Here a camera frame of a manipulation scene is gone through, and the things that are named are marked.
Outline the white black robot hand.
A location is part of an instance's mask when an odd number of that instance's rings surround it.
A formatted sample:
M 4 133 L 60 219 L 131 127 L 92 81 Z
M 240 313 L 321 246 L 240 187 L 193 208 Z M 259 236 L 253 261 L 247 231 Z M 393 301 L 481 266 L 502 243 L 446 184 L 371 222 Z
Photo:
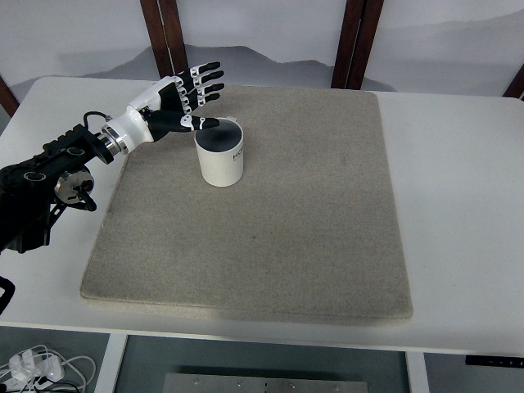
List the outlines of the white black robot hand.
M 216 118 L 194 115 L 207 102 L 220 98 L 224 75 L 218 61 L 193 66 L 166 76 L 135 97 L 125 113 L 108 120 L 98 138 L 112 155 L 129 154 L 145 142 L 157 142 L 167 133 L 188 133 L 219 125 Z

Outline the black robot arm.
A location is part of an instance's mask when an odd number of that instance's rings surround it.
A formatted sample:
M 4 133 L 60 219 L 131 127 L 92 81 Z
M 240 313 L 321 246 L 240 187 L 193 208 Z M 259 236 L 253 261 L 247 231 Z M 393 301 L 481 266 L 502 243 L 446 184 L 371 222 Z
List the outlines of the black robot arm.
M 43 145 L 43 152 L 1 169 L 1 250 L 25 253 L 47 246 L 52 226 L 66 208 L 95 211 L 90 197 L 94 179 L 86 164 L 99 158 L 109 164 L 129 150 L 116 131 L 88 129 L 88 117 L 58 139 Z

